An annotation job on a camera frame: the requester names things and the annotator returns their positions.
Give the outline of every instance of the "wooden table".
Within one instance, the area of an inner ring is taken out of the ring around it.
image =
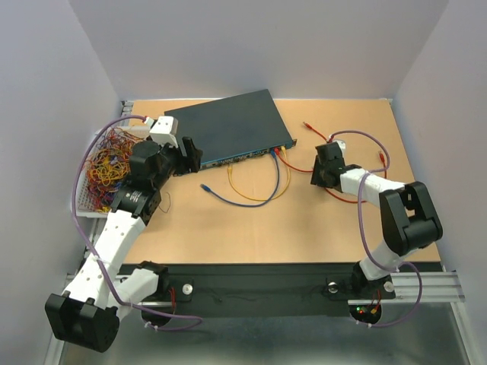
[[[134,103],[133,113],[155,118],[165,110],[204,101],[207,100],[140,100]],[[387,100],[275,103],[291,136],[298,140],[296,147],[288,151],[288,160],[296,167],[310,170],[316,155],[314,146],[323,143],[303,126],[306,121],[324,135],[343,129],[371,133],[390,152],[388,178],[405,183],[414,180]],[[346,163],[365,169],[381,166],[379,148],[372,141],[359,135],[340,138],[347,143]],[[282,164],[280,167],[284,182],[286,169]],[[273,160],[267,155],[237,163],[233,178],[245,193],[269,197],[275,187]],[[201,183],[230,200],[252,203],[231,189],[226,166],[169,179],[162,191],[163,197],[165,192],[170,193],[169,212],[156,211],[127,255],[126,263],[356,262],[365,256],[358,232],[357,206],[340,202],[310,185],[309,173],[291,171],[288,191],[261,208],[227,205],[203,191]],[[364,222],[369,245],[374,248],[382,237],[379,209],[365,204]],[[419,250],[411,260],[439,261],[436,245]]]

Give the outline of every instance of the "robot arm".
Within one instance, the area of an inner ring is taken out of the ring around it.
[[[150,137],[134,145],[130,173],[123,180],[111,205],[107,223],[97,241],[98,256],[91,253],[62,295],[51,294],[45,309],[53,334],[60,340],[105,351],[113,342],[119,321],[129,314],[110,292],[110,285],[138,235],[147,227],[161,203],[160,189],[174,174],[196,173],[202,152],[191,138],[183,138],[186,156],[177,144],[177,120],[162,116],[147,118]],[[102,262],[110,283],[100,269]],[[131,277],[117,287],[125,303],[139,303],[162,289],[167,268],[143,262]]]
[[[311,184],[357,196],[368,171],[357,165],[345,165],[344,152],[342,141],[318,146]],[[385,268],[397,268],[407,256],[443,235],[431,197],[421,182],[405,184],[371,174],[365,180],[361,196],[380,208],[384,239],[371,255]],[[389,273],[366,257],[354,268],[352,286],[359,292]]]

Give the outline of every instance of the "gray wall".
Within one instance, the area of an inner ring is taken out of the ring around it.
[[[121,98],[392,97],[447,0],[70,0]]]
[[[0,11],[0,363],[43,363],[44,303],[81,259],[75,166],[118,97],[66,0]]]
[[[444,225],[438,248],[458,270],[469,317],[487,344],[485,159],[487,2],[450,0],[393,102],[415,176]],[[483,346],[487,359],[487,348]]]

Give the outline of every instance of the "cable bundle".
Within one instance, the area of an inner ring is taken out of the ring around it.
[[[86,161],[88,195],[94,210],[108,212],[122,179],[129,173],[132,147],[140,138],[113,128],[97,144],[97,150]]]

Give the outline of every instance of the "white wire rack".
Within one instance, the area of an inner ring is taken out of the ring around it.
[[[139,138],[146,138],[149,136],[149,127],[148,126],[121,126],[116,127],[117,130],[123,130],[125,132],[134,135],[135,137]],[[91,154],[97,152],[97,147],[93,147]],[[87,218],[105,218],[107,213],[102,213],[99,211],[95,211],[93,199],[88,194],[88,181],[86,179],[86,170],[83,170],[79,181],[78,181],[78,191],[76,192],[76,215],[79,217],[87,217]]]

